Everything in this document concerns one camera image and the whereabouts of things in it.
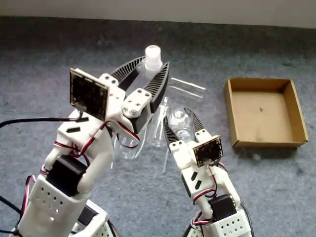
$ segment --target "white wall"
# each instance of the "white wall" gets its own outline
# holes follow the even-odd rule
[[[0,0],[0,15],[316,28],[316,0]]]

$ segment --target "clear plastic bottle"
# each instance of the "clear plastic bottle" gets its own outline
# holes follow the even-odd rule
[[[168,116],[168,115],[169,115],[168,97],[164,97],[157,111],[153,115],[153,118],[150,121],[150,124],[148,125],[149,132],[148,132],[147,138],[148,138],[149,143],[155,147],[166,146],[166,141],[164,138],[164,130],[163,130],[163,119],[165,116]]]
[[[139,71],[138,77],[135,79],[134,83],[127,90],[126,95],[128,96],[131,92],[138,88],[143,88],[154,76],[160,71],[162,67],[161,61],[161,50],[156,45],[150,45],[145,49],[145,59],[137,69]],[[137,144],[134,139],[127,139],[126,137],[120,137],[119,141],[116,138],[114,140],[114,152],[115,157],[123,157],[127,159],[137,158],[141,152],[146,138],[147,127],[144,127],[138,134],[141,139],[141,144],[139,144],[134,149],[129,149],[122,144],[133,147]]]
[[[189,142],[194,139],[192,121],[189,115],[184,111],[184,108],[177,108],[173,110],[168,122],[169,127],[180,140]]]

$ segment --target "white bottle cap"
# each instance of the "white bottle cap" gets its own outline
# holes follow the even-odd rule
[[[145,69],[154,73],[162,67],[161,49],[156,45],[150,45],[145,49]]]

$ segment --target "brown cardboard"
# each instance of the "brown cardboard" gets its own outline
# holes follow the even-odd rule
[[[308,141],[289,79],[229,79],[224,89],[234,147],[299,147]]]

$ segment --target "bolt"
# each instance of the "bolt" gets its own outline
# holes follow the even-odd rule
[[[136,114],[136,110],[131,110],[129,113],[130,113],[131,115],[135,115],[135,114]]]

